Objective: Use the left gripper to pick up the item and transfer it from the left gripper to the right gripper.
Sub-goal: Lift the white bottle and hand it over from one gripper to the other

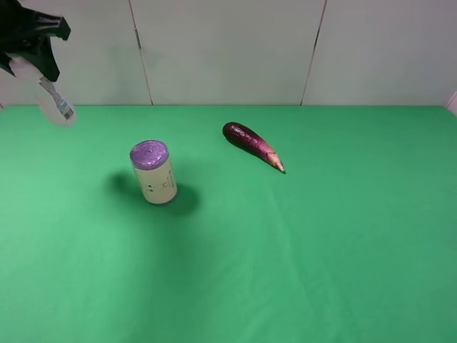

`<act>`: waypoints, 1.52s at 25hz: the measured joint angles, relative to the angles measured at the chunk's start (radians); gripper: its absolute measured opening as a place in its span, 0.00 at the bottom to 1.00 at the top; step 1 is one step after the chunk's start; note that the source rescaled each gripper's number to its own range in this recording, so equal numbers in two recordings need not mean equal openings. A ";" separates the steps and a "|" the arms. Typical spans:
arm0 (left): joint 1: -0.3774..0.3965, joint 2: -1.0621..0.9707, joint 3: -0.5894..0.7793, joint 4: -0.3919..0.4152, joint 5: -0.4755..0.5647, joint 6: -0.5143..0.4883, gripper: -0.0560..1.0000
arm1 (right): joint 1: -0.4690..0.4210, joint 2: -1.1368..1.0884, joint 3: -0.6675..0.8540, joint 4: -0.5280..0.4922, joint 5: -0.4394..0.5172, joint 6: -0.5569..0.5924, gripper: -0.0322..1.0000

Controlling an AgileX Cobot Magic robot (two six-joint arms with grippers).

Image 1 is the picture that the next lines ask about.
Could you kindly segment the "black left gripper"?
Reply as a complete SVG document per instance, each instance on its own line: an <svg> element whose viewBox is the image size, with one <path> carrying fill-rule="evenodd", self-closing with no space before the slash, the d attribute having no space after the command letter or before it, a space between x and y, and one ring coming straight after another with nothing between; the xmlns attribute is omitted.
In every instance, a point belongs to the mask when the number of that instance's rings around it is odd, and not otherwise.
<svg viewBox="0 0 457 343"><path fill-rule="evenodd" d="M24 58L48 80L60 76L48 36L68 40L71 29L63 16L23 7L19 1L1 1L1 68L16 76L10 55Z"/></svg>

